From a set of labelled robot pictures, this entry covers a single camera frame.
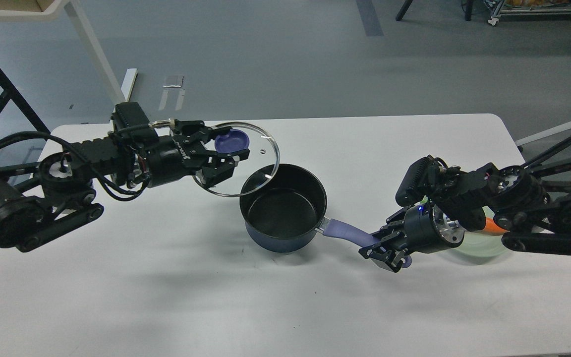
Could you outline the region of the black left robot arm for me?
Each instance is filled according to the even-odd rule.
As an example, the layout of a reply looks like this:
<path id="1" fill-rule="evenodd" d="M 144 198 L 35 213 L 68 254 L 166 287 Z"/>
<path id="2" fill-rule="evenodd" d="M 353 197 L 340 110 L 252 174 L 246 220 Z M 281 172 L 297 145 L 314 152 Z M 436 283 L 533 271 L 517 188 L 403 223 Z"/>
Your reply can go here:
<path id="1" fill-rule="evenodd" d="M 32 139 L 61 145 L 39 162 L 0 167 L 0 248 L 29 252 L 97 220 L 104 207 L 95 202 L 94 181 L 112 199 L 129 202 L 184 177 L 211 189 L 249 158 L 248 144 L 221 147 L 231 125 L 170 120 L 168 127 L 170 134 L 160 136 L 141 123 L 75 143 L 38 131 L 0 140 L 0 151 Z"/>

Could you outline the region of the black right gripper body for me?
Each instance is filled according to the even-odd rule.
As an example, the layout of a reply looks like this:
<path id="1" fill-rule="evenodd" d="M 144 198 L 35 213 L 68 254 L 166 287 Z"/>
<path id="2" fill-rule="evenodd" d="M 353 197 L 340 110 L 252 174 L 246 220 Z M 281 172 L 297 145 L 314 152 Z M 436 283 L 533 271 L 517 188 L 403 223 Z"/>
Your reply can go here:
<path id="1" fill-rule="evenodd" d="M 459 247 L 465 230 L 440 208 L 424 203 L 411 206 L 403 218 L 403 247 L 408 253 L 436 253 Z"/>

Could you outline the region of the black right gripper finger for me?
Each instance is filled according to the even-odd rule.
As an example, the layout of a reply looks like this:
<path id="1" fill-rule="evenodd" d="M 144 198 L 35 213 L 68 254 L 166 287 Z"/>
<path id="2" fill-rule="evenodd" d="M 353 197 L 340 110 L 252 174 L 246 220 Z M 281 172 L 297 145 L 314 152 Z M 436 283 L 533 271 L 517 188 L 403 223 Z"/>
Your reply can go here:
<path id="1" fill-rule="evenodd" d="M 371 259 L 376 266 L 392 273 L 399 273 L 412 264 L 412 257 L 403 250 L 385 248 L 380 242 L 370 246 L 362 247 L 358 253 L 365 258 Z"/>
<path id="2" fill-rule="evenodd" d="M 409 207 L 403 207 L 386 219 L 386 224 L 374 232 L 376 242 L 406 243 L 405 216 Z"/>

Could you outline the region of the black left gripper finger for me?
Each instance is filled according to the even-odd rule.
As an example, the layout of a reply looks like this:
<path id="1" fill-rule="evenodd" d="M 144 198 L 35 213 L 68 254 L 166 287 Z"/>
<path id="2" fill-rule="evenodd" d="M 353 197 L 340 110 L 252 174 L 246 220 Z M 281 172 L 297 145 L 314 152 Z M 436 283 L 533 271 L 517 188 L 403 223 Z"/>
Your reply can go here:
<path id="1" fill-rule="evenodd" d="M 198 151 L 194 155 L 198 164 L 193 180 L 204 189 L 212 189 L 230 179 L 238 163 L 247 160 L 249 155 L 249 149 L 233 152 Z"/>
<path id="2" fill-rule="evenodd" d="M 201 120 L 177 120 L 170 122 L 169 148 L 178 152 L 204 151 L 204 144 L 221 135 L 227 135 L 230 127 L 206 126 Z"/>

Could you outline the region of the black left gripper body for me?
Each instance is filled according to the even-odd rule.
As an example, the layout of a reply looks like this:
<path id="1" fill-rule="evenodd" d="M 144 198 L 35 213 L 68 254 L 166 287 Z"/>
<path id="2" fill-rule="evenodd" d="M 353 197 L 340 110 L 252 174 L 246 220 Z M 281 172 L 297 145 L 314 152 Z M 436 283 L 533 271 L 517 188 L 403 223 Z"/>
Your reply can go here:
<path id="1" fill-rule="evenodd" d="M 195 144 L 186 138 L 165 135 L 144 145 L 144 158 L 150 173 L 147 187 L 161 186 L 197 174 L 202 160 L 197 158 Z"/>

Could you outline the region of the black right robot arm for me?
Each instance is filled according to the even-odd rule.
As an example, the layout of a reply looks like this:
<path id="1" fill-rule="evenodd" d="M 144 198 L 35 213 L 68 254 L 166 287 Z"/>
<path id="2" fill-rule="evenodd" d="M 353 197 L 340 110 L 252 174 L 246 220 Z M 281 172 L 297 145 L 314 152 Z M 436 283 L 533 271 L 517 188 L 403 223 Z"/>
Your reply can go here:
<path id="1" fill-rule="evenodd" d="M 571 136 L 523 165 L 498 169 L 487 163 L 470 172 L 438 157 L 420 158 L 395 194 L 400 210 L 360 255 L 398 273 L 410 266 L 413 253 L 457 248 L 466 232 L 485 229 L 489 208 L 505 230 L 506 248 L 571 256 L 571 159 L 547 164 L 569 147 Z"/>

